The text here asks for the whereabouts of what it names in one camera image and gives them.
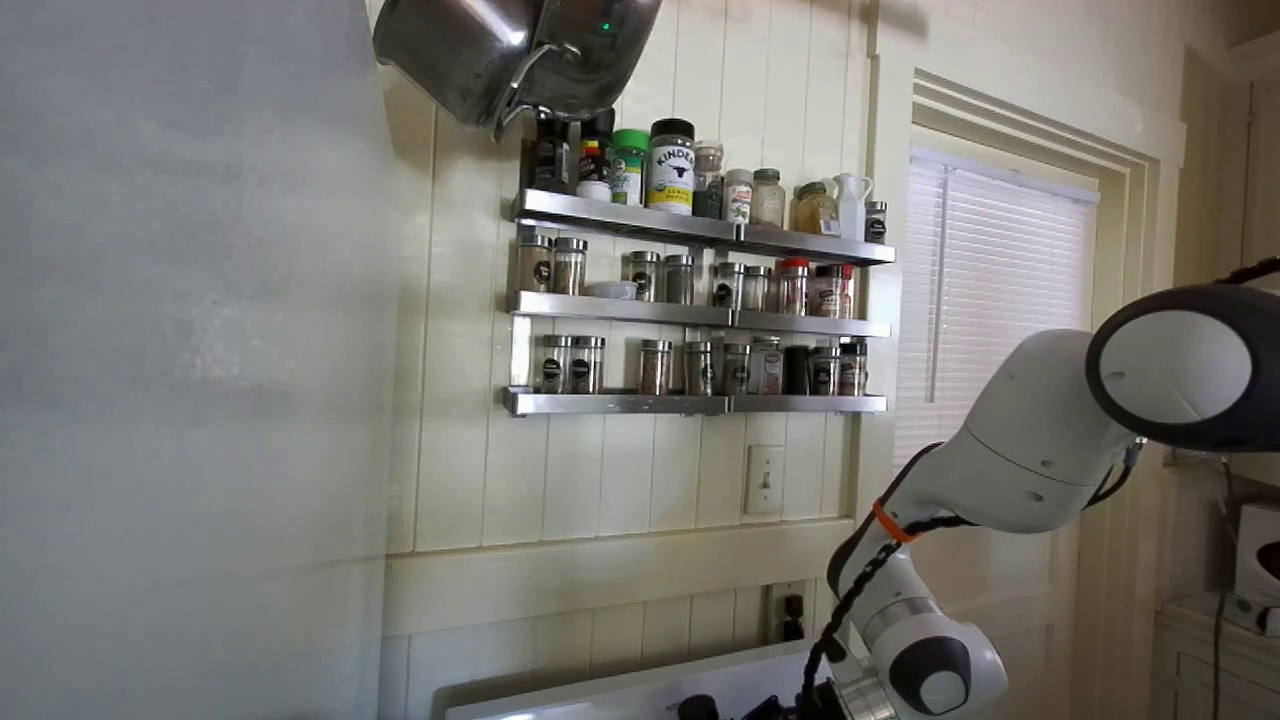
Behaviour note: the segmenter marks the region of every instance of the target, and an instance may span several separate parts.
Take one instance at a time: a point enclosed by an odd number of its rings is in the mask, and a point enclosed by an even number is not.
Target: stainless steel pot
[[[659,0],[389,0],[373,46],[454,119],[587,115],[624,93]]]

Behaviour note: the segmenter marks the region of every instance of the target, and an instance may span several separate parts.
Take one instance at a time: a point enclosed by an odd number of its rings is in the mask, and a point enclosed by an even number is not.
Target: spice rack
[[[724,225],[707,216],[673,216],[627,206],[594,206],[580,196],[523,187],[515,209],[523,227],[592,227],[615,234],[647,244],[680,247],[724,247],[747,258],[812,258],[838,265],[887,265],[893,247],[852,244],[826,237],[783,234],[777,225]],[[700,304],[647,304],[647,302],[605,302],[605,297],[556,297],[556,293],[512,293],[512,389],[503,405],[512,416],[598,416],[598,412],[675,412],[675,416],[719,416],[719,412],[882,412],[882,395],[639,395],[639,394],[605,394],[605,395],[553,395],[531,394],[526,348],[531,321],[624,321],[624,326],[675,326],[675,329],[719,329],[719,331],[777,331],[777,336],[887,336],[871,321],[832,321],[832,317],[787,317],[787,314],[732,314]]]

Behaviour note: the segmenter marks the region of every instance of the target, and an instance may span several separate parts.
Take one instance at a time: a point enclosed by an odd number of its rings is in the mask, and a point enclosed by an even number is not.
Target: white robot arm
[[[835,611],[796,717],[974,717],[1003,694],[986,638],[937,610],[907,541],[946,524],[1052,533],[1111,497],[1142,436],[1175,448],[1280,448],[1280,302],[1208,286],[1120,308],[1100,331],[1024,339],[963,430],[918,454],[835,548]],[[812,689],[821,658],[832,682]]]

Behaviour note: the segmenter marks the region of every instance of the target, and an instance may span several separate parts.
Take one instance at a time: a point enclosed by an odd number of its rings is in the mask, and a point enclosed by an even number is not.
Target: window blinds
[[[900,244],[897,464],[946,439],[1001,359],[1038,329],[1089,329],[1097,196],[912,156]]]

